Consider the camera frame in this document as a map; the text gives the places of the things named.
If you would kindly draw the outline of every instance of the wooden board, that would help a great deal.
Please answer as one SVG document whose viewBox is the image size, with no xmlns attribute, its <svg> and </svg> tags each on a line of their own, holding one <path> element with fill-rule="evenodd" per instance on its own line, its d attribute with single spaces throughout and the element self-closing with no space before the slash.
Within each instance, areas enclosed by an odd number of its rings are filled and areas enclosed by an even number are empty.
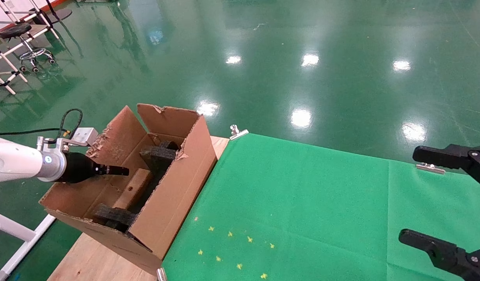
<svg viewBox="0 0 480 281">
<path fill-rule="evenodd" d="M 210 137 L 219 158 L 229 139 Z M 155 281 L 156 277 L 82 234 L 48 281 Z"/>
</svg>

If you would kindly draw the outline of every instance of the green backdrop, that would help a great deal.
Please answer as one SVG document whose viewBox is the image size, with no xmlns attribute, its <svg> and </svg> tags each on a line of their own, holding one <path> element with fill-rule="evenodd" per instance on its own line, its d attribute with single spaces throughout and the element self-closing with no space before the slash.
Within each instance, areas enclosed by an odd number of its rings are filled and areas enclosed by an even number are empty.
<svg viewBox="0 0 480 281">
<path fill-rule="evenodd" d="M 228 144 L 163 267 L 169 280 L 461 280 L 398 241 L 480 248 L 464 174 L 248 134 Z"/>
</svg>

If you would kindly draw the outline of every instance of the metal clip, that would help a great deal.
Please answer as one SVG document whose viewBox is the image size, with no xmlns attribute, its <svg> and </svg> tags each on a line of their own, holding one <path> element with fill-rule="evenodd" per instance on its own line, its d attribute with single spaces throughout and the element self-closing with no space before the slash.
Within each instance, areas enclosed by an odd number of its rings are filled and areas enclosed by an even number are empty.
<svg viewBox="0 0 480 281">
<path fill-rule="evenodd" d="M 420 164 L 417 164 L 415 167 L 417 167 L 417 169 L 424 170 L 424 171 L 430 171 L 430 172 L 436 173 L 436 174 L 445 174 L 445 170 L 440 169 L 433 164 L 420 163 Z"/>
<path fill-rule="evenodd" d="M 156 270 L 156 279 L 158 281 L 167 281 L 167 275 L 165 275 L 165 270 L 163 267 L 160 267 Z"/>
<path fill-rule="evenodd" d="M 229 126 L 229 128 L 231 129 L 231 137 L 229 137 L 229 139 L 231 140 L 238 139 L 239 137 L 247 135 L 249 133 L 248 130 L 243 130 L 240 132 L 236 125 L 231 125 Z"/>
</svg>

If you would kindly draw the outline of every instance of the floor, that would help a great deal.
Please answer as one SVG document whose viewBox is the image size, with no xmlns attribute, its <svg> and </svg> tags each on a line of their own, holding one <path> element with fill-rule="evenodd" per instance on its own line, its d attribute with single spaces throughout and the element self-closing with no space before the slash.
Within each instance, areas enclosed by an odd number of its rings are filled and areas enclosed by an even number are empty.
<svg viewBox="0 0 480 281">
<path fill-rule="evenodd" d="M 415 146 L 480 145 L 480 0 L 120 0 L 68 3 L 58 65 L 0 89 L 0 132 L 58 126 L 78 107 L 103 130 L 124 106 L 203 113 L 252 133 L 412 162 Z M 75 117 L 67 121 L 72 126 Z M 54 133 L 44 134 L 52 137 Z M 8 137 L 28 146 L 37 135 Z M 50 185 L 0 183 L 30 228 Z M 55 223 L 10 280 L 44 280 L 79 232 Z M 0 268 L 20 242 L 0 236 Z"/>
</svg>

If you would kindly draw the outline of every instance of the cardboard box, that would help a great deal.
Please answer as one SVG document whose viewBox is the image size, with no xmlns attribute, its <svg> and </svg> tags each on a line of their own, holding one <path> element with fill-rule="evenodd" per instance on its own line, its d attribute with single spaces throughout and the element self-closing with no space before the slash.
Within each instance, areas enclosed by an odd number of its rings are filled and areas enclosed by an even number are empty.
<svg viewBox="0 0 480 281">
<path fill-rule="evenodd" d="M 197 112 L 138 104 L 138 113 L 149 133 L 126 106 L 86 153 L 98 163 L 128 167 L 129 176 L 55 183 L 39 203 L 49 214 L 155 275 L 217 158 L 204 116 Z M 136 170 L 148 169 L 140 150 L 164 140 L 181 149 L 127 233 L 97 224 L 93 210 L 101 203 L 113 206 Z"/>
</svg>

